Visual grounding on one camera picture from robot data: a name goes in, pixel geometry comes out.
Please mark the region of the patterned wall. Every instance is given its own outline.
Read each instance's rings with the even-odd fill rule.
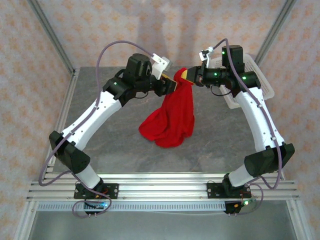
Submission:
[[[296,153],[285,167],[298,180],[308,221],[320,236],[320,4],[297,1],[261,65],[275,96],[267,101],[277,128]]]
[[[102,48],[129,40],[176,66],[227,37],[256,55],[285,0],[40,0],[75,67],[95,66]],[[101,66],[125,66],[134,47],[113,46]]]
[[[25,0],[0,1],[0,239],[12,239],[70,75]]]

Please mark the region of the aluminum frame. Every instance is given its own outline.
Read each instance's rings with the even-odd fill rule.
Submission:
[[[108,200],[101,204],[108,205]],[[38,212],[95,212],[97,209],[77,201],[40,201]],[[108,212],[218,212],[225,214],[224,201],[113,201]]]
[[[33,223],[35,221],[37,209],[37,201],[26,201],[22,210],[21,218],[15,231],[14,240],[29,239]]]
[[[282,178],[286,179],[286,174],[282,170]],[[298,240],[313,240],[311,229],[308,225],[306,210],[302,200],[287,200],[286,205],[290,214],[291,222]]]
[[[222,182],[224,173],[108,173],[98,174],[105,183],[118,183],[118,200],[126,201],[207,201],[208,181]],[[58,176],[47,173],[44,182]],[[277,173],[266,174],[270,184],[274,184]],[[276,190],[269,190],[262,180],[264,200],[298,200],[300,193],[294,181],[282,180]],[[27,201],[74,201],[76,180],[71,174],[62,176],[49,186],[41,187],[33,182],[27,195]],[[251,192],[258,199],[261,191],[251,186]]]
[[[71,61],[69,60],[68,55],[66,54],[64,48],[62,47],[57,35],[55,34],[55,31],[53,30],[51,24],[49,23],[44,11],[42,10],[39,2],[37,0],[27,0],[29,3],[31,9],[33,10],[34,14],[38,18],[40,24],[43,27],[43,30],[47,34],[48,38],[52,42],[56,52],[60,56],[64,66],[68,70],[70,74],[74,73],[74,67],[72,66]]]
[[[291,12],[292,8],[294,7],[297,0],[287,0],[281,11],[279,12],[278,16],[275,19],[275,22],[273,23],[272,27],[270,28],[268,34],[266,35],[254,61],[259,66],[265,56],[267,55],[269,49],[272,46],[272,43],[274,42],[277,34],[281,30],[282,25],[285,23],[289,13]]]

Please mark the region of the gray table surface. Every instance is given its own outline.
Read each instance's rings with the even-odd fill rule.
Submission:
[[[100,79],[106,81],[123,67],[101,67]],[[180,67],[167,74],[174,76]],[[241,166],[247,155],[255,153],[254,141],[241,108],[229,109],[223,97],[212,95],[205,87],[194,86],[195,126],[193,135],[182,145],[161,148],[143,138],[140,124],[163,102],[153,92],[144,99],[132,99],[112,115],[92,136],[84,152],[98,173],[225,173]],[[72,124],[96,99],[95,68],[79,72],[66,127]],[[54,172],[66,169],[56,161]]]

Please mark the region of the white bracket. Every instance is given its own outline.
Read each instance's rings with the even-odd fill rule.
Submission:
[[[165,56],[159,57],[157,54],[153,54],[151,59],[154,61],[152,65],[152,75],[155,76],[156,79],[160,79],[163,72],[167,72],[171,67],[172,63]]]
[[[208,47],[206,50],[199,52],[199,56],[202,62],[205,62],[205,66],[209,68],[209,62],[211,60],[210,56],[214,54],[214,48],[212,46]]]

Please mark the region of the red towel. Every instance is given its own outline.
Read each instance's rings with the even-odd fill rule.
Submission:
[[[194,130],[193,84],[181,78],[185,70],[176,72],[173,78],[177,82],[176,90],[166,95],[162,106],[139,127],[142,136],[163,148],[179,146]]]

